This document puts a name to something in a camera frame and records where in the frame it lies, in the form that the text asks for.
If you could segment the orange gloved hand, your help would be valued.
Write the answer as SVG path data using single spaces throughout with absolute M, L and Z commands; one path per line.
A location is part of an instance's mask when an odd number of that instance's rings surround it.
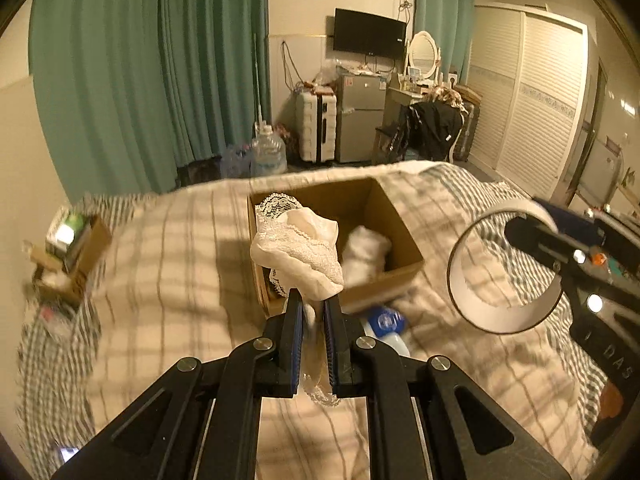
M 599 420 L 616 418 L 624 407 L 624 398 L 615 385 L 609 380 L 600 394 Z

